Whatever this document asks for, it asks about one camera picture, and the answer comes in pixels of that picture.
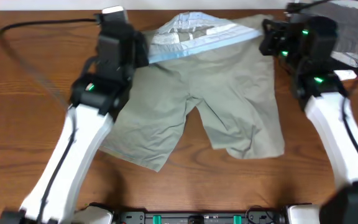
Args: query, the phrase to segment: brown tabletop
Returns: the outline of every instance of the brown tabletop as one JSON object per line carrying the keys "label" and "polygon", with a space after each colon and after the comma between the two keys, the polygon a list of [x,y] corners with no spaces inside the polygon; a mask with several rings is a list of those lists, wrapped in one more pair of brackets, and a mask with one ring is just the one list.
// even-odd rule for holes
{"label": "brown tabletop", "polygon": [[[155,29],[182,11],[130,11],[140,30]],[[205,11],[223,18],[282,11]],[[92,17],[94,11],[0,12],[0,28],[14,22]],[[91,24],[33,26],[9,31],[12,46],[46,74],[66,99],[84,61],[94,55],[99,29]],[[197,110],[163,169],[156,173],[98,152],[80,191],[78,208],[90,202],[149,211],[245,210],[293,202],[322,203],[334,193],[327,155],[313,125],[276,66],[275,91],[285,155],[237,160],[212,150]],[[352,98],[358,123],[358,90]],[[65,113],[40,85],[0,48],[0,212],[19,208],[43,172]]]}

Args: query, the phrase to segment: wooden surface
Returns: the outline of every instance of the wooden surface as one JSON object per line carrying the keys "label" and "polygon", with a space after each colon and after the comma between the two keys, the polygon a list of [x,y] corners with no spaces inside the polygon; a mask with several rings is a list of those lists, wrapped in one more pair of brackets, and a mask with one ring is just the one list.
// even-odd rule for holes
{"label": "wooden surface", "polygon": [[[155,29],[182,11],[131,11],[136,28]],[[282,11],[205,11],[225,18]],[[0,12],[4,25],[42,19],[92,17],[93,11]],[[98,28],[91,24],[36,26],[9,31],[15,49],[44,72],[68,98],[83,62],[94,54]],[[317,132],[288,91],[289,78],[276,67],[276,97],[285,155],[237,160],[214,151],[198,112],[163,169],[156,173],[98,152],[86,176],[78,207],[105,202],[113,207],[166,210],[245,210],[251,205],[322,203],[334,179]],[[352,108],[358,122],[358,91]],[[62,130],[64,111],[0,49],[0,212],[19,208],[43,172]]]}

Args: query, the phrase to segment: gray shorts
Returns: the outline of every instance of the gray shorts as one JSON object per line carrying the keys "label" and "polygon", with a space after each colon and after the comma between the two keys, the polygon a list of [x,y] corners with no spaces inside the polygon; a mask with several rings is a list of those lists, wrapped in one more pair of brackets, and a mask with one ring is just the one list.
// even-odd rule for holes
{"label": "gray shorts", "polygon": [[[264,18],[235,22],[259,29]],[[159,171],[183,134],[186,115],[197,107],[214,149],[238,159],[282,155],[273,58],[260,54],[261,40],[138,69],[130,100],[101,149]]]}

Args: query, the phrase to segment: white background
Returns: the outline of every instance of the white background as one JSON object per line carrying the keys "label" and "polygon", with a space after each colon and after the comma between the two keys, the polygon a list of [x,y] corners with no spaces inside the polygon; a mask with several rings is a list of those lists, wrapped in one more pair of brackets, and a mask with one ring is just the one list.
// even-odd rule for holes
{"label": "white background", "polygon": [[[0,0],[0,10],[126,9],[281,9],[288,0]],[[358,7],[358,2],[341,1]]]}

